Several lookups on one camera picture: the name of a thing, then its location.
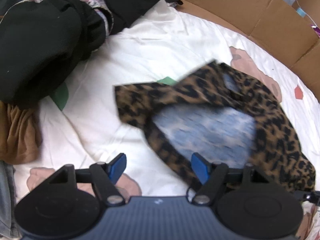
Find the leopard print garment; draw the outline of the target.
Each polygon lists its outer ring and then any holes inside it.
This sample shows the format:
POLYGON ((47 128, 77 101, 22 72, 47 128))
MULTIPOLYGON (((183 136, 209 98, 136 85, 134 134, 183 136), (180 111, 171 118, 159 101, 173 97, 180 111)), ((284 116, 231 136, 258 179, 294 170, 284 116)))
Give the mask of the leopard print garment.
POLYGON ((316 170, 279 101, 258 79, 210 62, 174 85, 159 82, 114 89, 121 122, 140 129, 150 148, 190 188, 198 153, 231 168, 252 164, 287 191, 313 191, 316 170))

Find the black clothes pile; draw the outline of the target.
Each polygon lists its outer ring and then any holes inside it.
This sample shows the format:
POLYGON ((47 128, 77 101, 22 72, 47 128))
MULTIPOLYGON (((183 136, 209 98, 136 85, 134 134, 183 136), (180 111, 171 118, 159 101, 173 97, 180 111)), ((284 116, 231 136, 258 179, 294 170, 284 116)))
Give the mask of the black clothes pile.
MULTIPOLYGON (((107 37, 103 19, 84 2, 24 2, 7 12, 19 1, 1 0, 1 101, 28 108, 56 90, 107 37)), ((104 1, 114 16, 114 35, 160 0, 104 1)))

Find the white cartoon bear bedsheet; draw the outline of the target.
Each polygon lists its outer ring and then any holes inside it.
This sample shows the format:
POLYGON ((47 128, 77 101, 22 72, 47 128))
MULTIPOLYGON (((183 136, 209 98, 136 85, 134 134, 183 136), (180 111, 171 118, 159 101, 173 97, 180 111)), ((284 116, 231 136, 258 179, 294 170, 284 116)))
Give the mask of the white cartoon bear bedsheet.
POLYGON ((316 170, 313 191, 319 191, 319 103, 311 90, 247 37, 159 1, 40 101, 41 157, 16 167, 23 238, 295 239, 307 208, 319 203, 300 202, 249 163, 211 163, 210 178, 193 190, 140 129, 119 119, 116 86, 174 85, 210 62, 272 92, 316 170), (112 184, 106 167, 120 153, 127 165, 112 184))

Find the brown cloth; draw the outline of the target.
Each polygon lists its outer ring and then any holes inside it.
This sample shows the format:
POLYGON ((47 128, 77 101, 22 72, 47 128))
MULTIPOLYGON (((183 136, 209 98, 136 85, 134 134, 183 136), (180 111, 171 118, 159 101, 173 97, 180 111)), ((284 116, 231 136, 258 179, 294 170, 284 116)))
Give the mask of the brown cloth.
POLYGON ((42 137, 35 120, 35 109, 20 109, 1 102, 1 160, 20 165, 35 161, 42 137))

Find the dark grey trousers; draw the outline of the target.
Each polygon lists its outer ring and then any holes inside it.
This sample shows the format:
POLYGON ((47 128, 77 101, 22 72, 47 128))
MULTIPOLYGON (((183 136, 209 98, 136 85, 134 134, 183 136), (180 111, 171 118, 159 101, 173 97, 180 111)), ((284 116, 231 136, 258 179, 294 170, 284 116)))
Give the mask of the dark grey trousers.
POLYGON ((16 191, 14 183, 14 168, 1 160, 0 164, 0 205, 1 205, 1 238, 21 238, 15 217, 16 191))

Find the brown cardboard sheet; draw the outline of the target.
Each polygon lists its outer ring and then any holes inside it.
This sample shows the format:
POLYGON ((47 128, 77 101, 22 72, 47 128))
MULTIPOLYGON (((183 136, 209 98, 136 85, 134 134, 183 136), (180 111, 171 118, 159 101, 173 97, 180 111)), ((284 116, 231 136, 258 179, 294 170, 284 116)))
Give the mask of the brown cardboard sheet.
POLYGON ((178 10, 246 36, 319 97, 319 36, 283 0, 182 0, 178 10))

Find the floral patterned garment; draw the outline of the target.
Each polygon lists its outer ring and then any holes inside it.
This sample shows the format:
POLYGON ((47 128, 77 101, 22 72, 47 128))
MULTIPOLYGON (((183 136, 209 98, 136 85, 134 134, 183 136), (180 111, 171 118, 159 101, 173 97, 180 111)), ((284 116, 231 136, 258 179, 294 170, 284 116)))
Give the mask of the floral patterned garment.
MULTIPOLYGON (((17 2, 16 4, 12 5, 7 10, 7 12, 9 12, 9 10, 12 7, 14 7, 20 3, 35 2, 35 3, 39 4, 42 1, 44 1, 44 0, 21 0, 21 1, 17 2)), ((107 7, 105 1, 104 0, 79 0, 79 1, 86 3, 103 19, 104 25, 105 25, 105 30, 106 30, 106 37, 108 37, 111 34, 111 31, 114 26, 114 16, 113 16, 111 10, 107 7)))

